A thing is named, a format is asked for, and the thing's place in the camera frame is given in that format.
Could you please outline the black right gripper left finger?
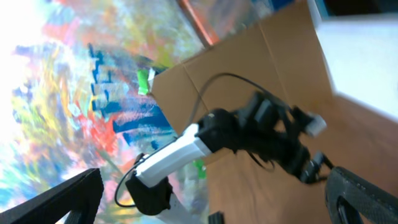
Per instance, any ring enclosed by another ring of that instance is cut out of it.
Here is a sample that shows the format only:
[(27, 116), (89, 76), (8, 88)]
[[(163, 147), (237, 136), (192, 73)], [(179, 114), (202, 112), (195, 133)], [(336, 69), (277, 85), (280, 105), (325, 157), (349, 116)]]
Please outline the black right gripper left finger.
[(1, 223), (93, 223), (104, 185), (98, 168), (88, 169), (1, 213)]

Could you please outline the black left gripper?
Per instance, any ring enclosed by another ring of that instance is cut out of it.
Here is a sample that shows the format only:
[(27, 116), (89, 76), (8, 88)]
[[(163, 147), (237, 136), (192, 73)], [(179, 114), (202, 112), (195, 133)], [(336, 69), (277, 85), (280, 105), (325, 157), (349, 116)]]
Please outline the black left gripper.
[(257, 154), (264, 162), (278, 163), (304, 184), (327, 180), (326, 175), (320, 175), (320, 169), (322, 166), (333, 169), (333, 163), (322, 152), (312, 157), (299, 139), (301, 134), (306, 134), (304, 129), (311, 121), (309, 114), (298, 107), (267, 111), (254, 129), (244, 134), (242, 149), (251, 157)]

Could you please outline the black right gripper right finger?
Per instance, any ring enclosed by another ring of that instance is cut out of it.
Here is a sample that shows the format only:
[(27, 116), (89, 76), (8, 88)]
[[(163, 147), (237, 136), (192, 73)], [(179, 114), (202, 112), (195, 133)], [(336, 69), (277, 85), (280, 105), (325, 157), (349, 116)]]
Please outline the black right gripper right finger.
[(333, 224), (397, 224), (397, 197), (342, 167), (334, 167), (325, 187), (326, 207)]

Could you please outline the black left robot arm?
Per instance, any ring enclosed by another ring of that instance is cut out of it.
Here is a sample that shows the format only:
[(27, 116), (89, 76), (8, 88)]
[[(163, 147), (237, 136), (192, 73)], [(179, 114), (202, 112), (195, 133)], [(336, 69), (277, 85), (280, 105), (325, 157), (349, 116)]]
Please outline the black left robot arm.
[(316, 184), (327, 179), (319, 174), (321, 166), (332, 169), (334, 165), (320, 152), (310, 156), (299, 136), (316, 136), (325, 127), (321, 116), (257, 91), (246, 106), (235, 111), (212, 110), (176, 140), (150, 155), (139, 155), (126, 188), (134, 207), (144, 215), (164, 223), (199, 223), (178, 200), (169, 174), (227, 148), (246, 151), (259, 166), (279, 164), (302, 183)]

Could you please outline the colourful painted wall canvas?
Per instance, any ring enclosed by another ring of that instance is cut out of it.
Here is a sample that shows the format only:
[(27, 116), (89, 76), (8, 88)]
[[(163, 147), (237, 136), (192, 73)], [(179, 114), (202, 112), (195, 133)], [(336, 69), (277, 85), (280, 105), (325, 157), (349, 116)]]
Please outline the colourful painted wall canvas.
[[(260, 21), (248, 1), (213, 1), (236, 35)], [(139, 152), (176, 135), (154, 79), (204, 48), (178, 1), (1, 2), (1, 210), (98, 167), (97, 223), (138, 223), (114, 190)]]

